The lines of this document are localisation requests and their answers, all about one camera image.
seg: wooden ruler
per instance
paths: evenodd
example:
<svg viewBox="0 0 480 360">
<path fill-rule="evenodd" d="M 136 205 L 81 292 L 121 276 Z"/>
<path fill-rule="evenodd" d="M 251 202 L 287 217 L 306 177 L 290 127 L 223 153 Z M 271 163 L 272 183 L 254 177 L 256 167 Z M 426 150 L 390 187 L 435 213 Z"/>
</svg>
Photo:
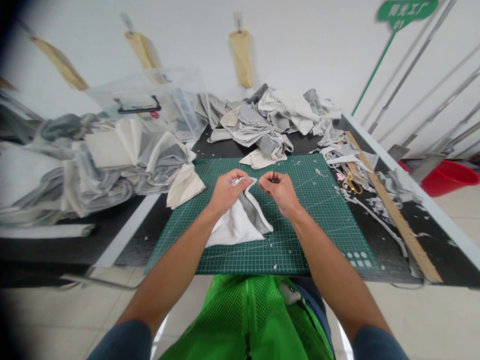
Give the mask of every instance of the wooden ruler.
<svg viewBox="0 0 480 360">
<path fill-rule="evenodd" d="M 397 206 L 394 204 L 392 198 L 387 192 L 387 189 L 385 189 L 385 186 L 382 184 L 379 177 L 377 176 L 374 169 L 372 168 L 372 165 L 370 165 L 369 161 L 365 157 L 364 152 L 362 151 L 359 144 L 353 137 L 352 133 L 350 131 L 345 131 L 345 134 L 348 140 L 357 148 L 359 152 L 358 158 L 361 161 L 363 161 L 365 166 L 372 171 L 368 173 L 368 177 L 370 178 L 373 186 L 375 187 L 378 193 L 378 196 L 385 204 L 385 207 L 388 213 L 390 214 L 392 221 L 395 223 L 398 231 L 400 232 L 401 237 L 405 241 L 406 246 L 410 250 L 410 253 L 413 255 L 413 258 L 415 259 L 418 266 L 420 267 L 423 275 L 428 281 L 432 283 L 443 283 L 443 280 L 440 277 L 439 273 L 437 272 L 437 269 L 430 261 L 427 253 L 424 251 L 424 249 L 420 245 L 414 232 L 412 231 L 408 223 L 405 221 L 404 217 L 400 213 Z"/>
</svg>

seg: black table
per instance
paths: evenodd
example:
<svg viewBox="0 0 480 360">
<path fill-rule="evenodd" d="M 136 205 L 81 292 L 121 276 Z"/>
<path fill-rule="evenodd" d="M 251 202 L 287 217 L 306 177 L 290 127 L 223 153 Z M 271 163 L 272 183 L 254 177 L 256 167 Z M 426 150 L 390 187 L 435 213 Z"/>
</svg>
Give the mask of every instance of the black table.
<svg viewBox="0 0 480 360">
<path fill-rule="evenodd" d="M 356 131 L 352 120 L 343 118 L 336 126 L 343 130 L 350 130 L 356 138 L 362 150 L 374 153 L 371 146 Z M 216 157 L 244 157 L 254 148 L 245 148 L 232 140 L 216 143 L 208 143 L 210 136 L 208 127 L 192 150 L 198 155 L 198 159 Z M 292 155 L 307 154 L 317 147 L 318 137 L 311 134 L 302 136 L 299 132 L 290 134 L 290 141 L 294 151 Z M 380 159 L 376 171 L 387 172 L 389 168 Z M 366 203 L 366 199 L 372 194 L 366 191 L 358 198 Z M 62 223 L 93 223 L 96 230 L 89 237 L 75 239 L 47 239 L 47 240 L 22 240 L 0 238 L 0 260 L 3 266 L 23 269 L 25 264 L 30 268 L 55 265 L 55 271 L 61 272 L 62 267 L 75 265 L 77 273 L 85 272 L 95 264 L 115 235 L 120 231 L 125 222 L 133 214 L 135 209 L 144 199 L 144 196 L 136 196 L 129 201 L 107 209 L 100 213 L 80 220 L 62 221 Z M 171 211 L 166 206 L 166 194 L 162 195 L 141 222 L 137 231 L 117 258 L 115 264 L 119 266 L 143 267 L 152 253 L 155 244 L 170 217 Z M 378 263 L 382 265 L 383 272 L 379 274 L 364 275 L 365 280 L 388 282 L 388 283 L 418 283 L 410 274 L 408 262 L 401 256 L 400 249 L 386 230 L 366 213 L 357 204 L 348 203 L 350 209 L 363 231 Z M 419 237 L 418 240 L 428 254 L 433 265 L 442 277 L 445 285 L 480 288 L 480 271 L 464 255 L 460 248 L 452 245 L 452 239 L 429 216 L 415 203 L 409 202 L 403 205 L 402 215 L 408 221 L 415 234 L 426 233 L 429 236 Z"/>
</svg>

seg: cutting mat grid lines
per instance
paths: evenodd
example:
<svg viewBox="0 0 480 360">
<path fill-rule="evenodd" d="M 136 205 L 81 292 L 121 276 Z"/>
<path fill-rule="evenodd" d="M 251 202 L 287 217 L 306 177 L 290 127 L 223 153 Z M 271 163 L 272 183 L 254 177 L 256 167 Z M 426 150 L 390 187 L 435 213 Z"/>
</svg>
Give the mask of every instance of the cutting mat grid lines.
<svg viewBox="0 0 480 360">
<path fill-rule="evenodd" d="M 198 160 L 195 171 L 206 189 L 175 209 L 161 233 L 148 261 L 149 272 L 160 257 L 182 235 L 208 204 L 217 178 L 238 168 L 259 179 L 268 171 L 289 174 L 298 200 L 312 218 L 333 240 L 343 255 L 359 272 L 380 272 L 365 237 L 350 211 L 343 195 L 335 189 L 337 182 L 320 154 L 289 156 L 266 168 L 253 170 L 240 164 L 241 158 L 215 158 Z M 197 274 L 307 274 L 307 260 L 290 222 L 280 214 L 275 201 L 257 184 L 250 192 L 260 204 L 273 232 L 265 240 L 237 245 L 216 245 L 205 249 Z"/>
</svg>

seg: transparent plastic container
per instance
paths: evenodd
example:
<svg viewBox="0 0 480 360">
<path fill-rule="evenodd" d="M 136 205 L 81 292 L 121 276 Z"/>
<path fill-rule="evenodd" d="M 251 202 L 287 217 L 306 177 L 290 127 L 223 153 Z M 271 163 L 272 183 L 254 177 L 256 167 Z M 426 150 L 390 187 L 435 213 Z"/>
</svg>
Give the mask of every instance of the transparent plastic container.
<svg viewBox="0 0 480 360">
<path fill-rule="evenodd" d="M 111 119 L 136 114 L 150 131 L 170 131 L 182 143 L 198 140 L 207 126 L 195 113 L 205 96 L 198 68 L 144 70 L 85 92 Z"/>
</svg>

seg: green sign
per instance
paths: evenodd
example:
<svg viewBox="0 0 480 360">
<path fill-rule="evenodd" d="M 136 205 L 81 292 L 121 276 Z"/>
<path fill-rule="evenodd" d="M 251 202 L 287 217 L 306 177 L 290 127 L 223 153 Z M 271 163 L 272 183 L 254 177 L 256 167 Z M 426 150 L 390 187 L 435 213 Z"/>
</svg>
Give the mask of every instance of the green sign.
<svg viewBox="0 0 480 360">
<path fill-rule="evenodd" d="M 381 22 L 389 22 L 396 33 L 414 20 L 428 18 L 438 5 L 439 0 L 389 0 L 380 7 L 376 18 Z"/>
</svg>

